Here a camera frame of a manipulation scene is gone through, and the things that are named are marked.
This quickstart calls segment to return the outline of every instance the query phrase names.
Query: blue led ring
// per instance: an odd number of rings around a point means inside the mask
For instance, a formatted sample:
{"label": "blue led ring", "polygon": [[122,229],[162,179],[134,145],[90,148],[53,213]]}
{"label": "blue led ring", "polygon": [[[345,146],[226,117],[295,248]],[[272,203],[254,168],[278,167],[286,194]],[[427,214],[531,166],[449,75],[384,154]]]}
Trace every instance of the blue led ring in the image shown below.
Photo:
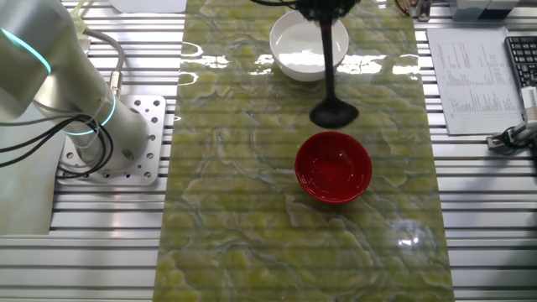
{"label": "blue led ring", "polygon": [[49,75],[50,73],[52,72],[52,68],[50,67],[50,64],[49,62],[47,62],[47,60],[43,57],[43,55],[41,55],[37,50],[35,50],[32,46],[28,45],[28,43],[22,41],[19,37],[17,37],[16,35],[14,34],[11,34],[10,32],[8,32],[6,29],[2,29],[2,32],[3,34],[6,35],[6,37],[8,37],[8,39],[11,41],[11,43],[15,44],[15,45],[19,45],[23,48],[25,48],[27,51],[29,51],[32,55],[34,55],[38,60],[41,61],[41,63],[43,63],[44,65],[44,68],[47,69],[47,71],[49,72]]}
{"label": "blue led ring", "polygon": [[[114,103],[112,104],[112,110],[110,111],[110,114],[108,115],[107,119],[104,120],[104,122],[102,122],[99,128],[104,127],[108,122],[110,122],[110,119],[112,119],[112,115],[114,115],[114,112],[116,111],[116,95],[115,94],[112,94],[112,95],[114,96]],[[82,136],[82,135],[92,134],[94,132],[95,132],[94,130],[90,130],[84,133],[68,133],[68,132],[65,132],[65,133],[69,135]]]}

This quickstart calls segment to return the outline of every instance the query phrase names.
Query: mounting plate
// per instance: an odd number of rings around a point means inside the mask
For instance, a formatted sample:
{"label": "mounting plate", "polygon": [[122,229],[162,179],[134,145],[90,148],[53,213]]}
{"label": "mounting plate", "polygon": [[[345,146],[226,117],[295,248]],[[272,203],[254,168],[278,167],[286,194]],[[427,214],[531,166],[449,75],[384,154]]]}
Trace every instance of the mounting plate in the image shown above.
{"label": "mounting plate", "polygon": [[[149,137],[148,146],[133,164],[126,169],[114,172],[96,172],[85,178],[74,180],[58,180],[62,185],[74,186],[140,186],[151,185],[159,177],[160,149],[164,134],[164,119],[166,115],[166,100],[162,96],[122,96],[123,104],[136,109],[148,121]],[[74,172],[84,172],[89,168],[73,168],[85,166],[76,153],[75,145],[70,138],[65,138],[64,149],[61,153],[60,162],[68,164],[68,169]],[[64,172],[58,170],[57,176]]]}

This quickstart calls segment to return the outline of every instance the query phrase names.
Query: bolt hole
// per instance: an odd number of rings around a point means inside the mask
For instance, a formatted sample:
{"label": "bolt hole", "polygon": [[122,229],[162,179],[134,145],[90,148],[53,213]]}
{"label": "bolt hole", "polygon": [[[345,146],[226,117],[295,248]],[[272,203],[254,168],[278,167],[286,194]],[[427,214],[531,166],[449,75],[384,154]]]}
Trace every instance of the bolt hole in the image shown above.
{"label": "bolt hole", "polygon": [[125,148],[122,150],[123,156],[128,160],[134,160],[134,154],[131,150]]}

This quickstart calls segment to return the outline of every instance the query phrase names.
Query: green marble mat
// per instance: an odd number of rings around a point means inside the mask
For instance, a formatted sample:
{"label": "green marble mat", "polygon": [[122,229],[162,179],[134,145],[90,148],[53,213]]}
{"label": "green marble mat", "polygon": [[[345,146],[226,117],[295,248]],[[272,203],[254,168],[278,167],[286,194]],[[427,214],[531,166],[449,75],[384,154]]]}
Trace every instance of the green marble mat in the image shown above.
{"label": "green marble mat", "polygon": [[451,273],[412,19],[364,0],[337,90],[343,130],[373,180],[344,206],[293,171],[322,82],[274,65],[284,14],[248,0],[189,0],[154,301],[452,301]]}

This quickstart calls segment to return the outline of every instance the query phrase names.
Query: keyboard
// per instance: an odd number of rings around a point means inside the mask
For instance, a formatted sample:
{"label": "keyboard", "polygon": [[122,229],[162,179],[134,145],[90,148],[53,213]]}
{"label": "keyboard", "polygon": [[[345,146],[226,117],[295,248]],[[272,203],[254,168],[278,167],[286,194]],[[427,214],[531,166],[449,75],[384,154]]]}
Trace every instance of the keyboard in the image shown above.
{"label": "keyboard", "polygon": [[537,36],[508,37],[505,47],[510,55],[518,87],[535,86],[537,80]]}

